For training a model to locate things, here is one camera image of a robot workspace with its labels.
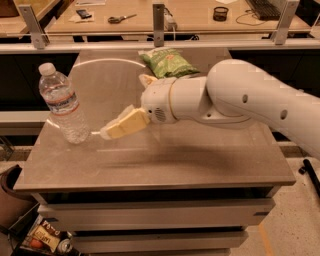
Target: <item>floor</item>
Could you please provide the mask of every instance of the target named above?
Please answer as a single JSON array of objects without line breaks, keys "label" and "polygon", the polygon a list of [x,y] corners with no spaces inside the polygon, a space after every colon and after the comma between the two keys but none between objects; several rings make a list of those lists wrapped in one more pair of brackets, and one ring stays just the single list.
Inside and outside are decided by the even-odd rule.
[{"label": "floor", "polygon": [[[230,256],[318,256],[320,255],[320,199],[309,175],[298,170],[303,159],[309,159],[320,177],[320,161],[305,156],[291,142],[278,142],[297,182],[282,187],[275,195],[275,208],[257,227],[247,229],[249,238],[240,248],[232,249]],[[0,162],[1,171],[24,161],[32,147],[16,147],[10,161]],[[0,233],[0,255],[9,256],[11,246]]]}]

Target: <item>scissors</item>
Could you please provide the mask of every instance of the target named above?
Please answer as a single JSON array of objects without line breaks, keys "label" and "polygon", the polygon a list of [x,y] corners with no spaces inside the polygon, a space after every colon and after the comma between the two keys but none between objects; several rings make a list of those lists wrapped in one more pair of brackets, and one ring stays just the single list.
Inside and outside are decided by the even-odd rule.
[{"label": "scissors", "polygon": [[137,14],[132,14],[132,15],[129,15],[129,16],[120,16],[120,17],[110,17],[108,19],[108,22],[111,23],[111,24],[118,24],[120,23],[121,21],[125,20],[125,19],[129,19],[129,18],[132,18],[134,16],[137,16]]}]

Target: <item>snack bag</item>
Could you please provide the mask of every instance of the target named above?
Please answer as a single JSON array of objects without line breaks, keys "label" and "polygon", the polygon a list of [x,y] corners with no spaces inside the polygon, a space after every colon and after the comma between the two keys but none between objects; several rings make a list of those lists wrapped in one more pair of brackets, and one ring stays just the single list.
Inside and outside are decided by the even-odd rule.
[{"label": "snack bag", "polygon": [[61,232],[57,231],[46,220],[42,220],[40,225],[34,229],[32,237],[47,245],[51,252],[55,252],[60,243]]},{"label": "snack bag", "polygon": [[148,52],[140,51],[139,55],[157,78],[182,77],[199,73],[199,70],[175,49],[160,47]]}]

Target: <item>plastic water bottle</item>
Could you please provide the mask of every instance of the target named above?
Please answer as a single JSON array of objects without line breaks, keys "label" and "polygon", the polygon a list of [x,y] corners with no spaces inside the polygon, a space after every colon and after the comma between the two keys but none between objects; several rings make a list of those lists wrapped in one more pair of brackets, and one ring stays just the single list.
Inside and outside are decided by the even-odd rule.
[{"label": "plastic water bottle", "polygon": [[39,90],[67,141],[79,144],[90,134],[84,113],[68,78],[52,63],[39,66]]}]

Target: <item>green bag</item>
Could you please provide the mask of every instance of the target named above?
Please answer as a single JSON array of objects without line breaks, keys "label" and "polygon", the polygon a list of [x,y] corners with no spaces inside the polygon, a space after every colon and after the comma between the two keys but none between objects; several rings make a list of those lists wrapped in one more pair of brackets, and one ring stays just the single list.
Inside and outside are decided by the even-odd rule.
[{"label": "green bag", "polygon": [[182,77],[199,73],[199,70],[175,49],[160,47],[148,52],[139,52],[139,55],[157,78]]}]

